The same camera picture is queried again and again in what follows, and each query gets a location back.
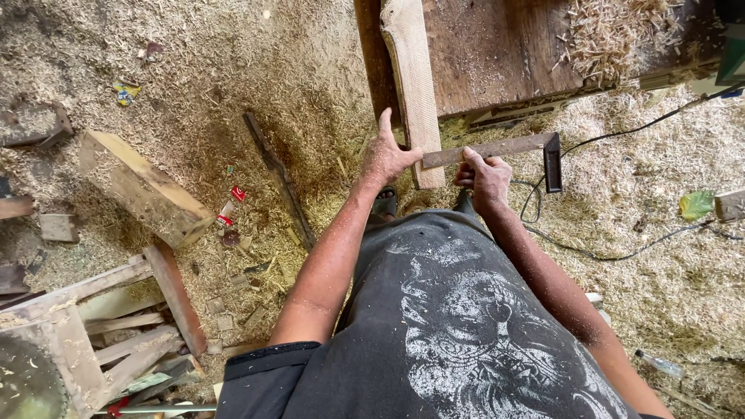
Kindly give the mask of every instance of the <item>sandal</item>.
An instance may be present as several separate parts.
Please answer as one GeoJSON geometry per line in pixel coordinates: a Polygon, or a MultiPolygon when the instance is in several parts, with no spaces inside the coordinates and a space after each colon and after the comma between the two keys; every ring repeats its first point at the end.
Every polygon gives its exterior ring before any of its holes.
{"type": "Polygon", "coordinates": [[[394,217],[396,216],[396,205],[399,203],[399,194],[396,192],[396,188],[393,186],[386,186],[378,192],[378,196],[388,192],[393,193],[389,198],[375,198],[375,201],[372,203],[373,209],[370,211],[371,214],[380,216],[391,214],[394,217]]]}

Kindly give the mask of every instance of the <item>graphic print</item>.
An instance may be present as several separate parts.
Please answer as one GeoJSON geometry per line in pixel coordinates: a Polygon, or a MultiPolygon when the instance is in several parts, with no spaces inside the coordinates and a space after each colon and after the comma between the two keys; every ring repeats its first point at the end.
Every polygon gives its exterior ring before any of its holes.
{"type": "Polygon", "coordinates": [[[411,260],[401,285],[408,379],[440,418],[627,417],[590,354],[536,315],[525,290],[495,272],[449,268],[480,255],[460,240],[448,246],[386,249],[411,260]]]}

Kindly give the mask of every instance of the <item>person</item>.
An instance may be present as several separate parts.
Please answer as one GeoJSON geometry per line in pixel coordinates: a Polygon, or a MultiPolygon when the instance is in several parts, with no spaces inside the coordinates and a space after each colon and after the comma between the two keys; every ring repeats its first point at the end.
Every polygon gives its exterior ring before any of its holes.
{"type": "Polygon", "coordinates": [[[218,419],[673,419],[507,206],[510,166],[463,156],[454,183],[472,198],[394,219],[385,186],[422,151],[399,149],[382,113],[270,346],[227,361],[218,419]]]}

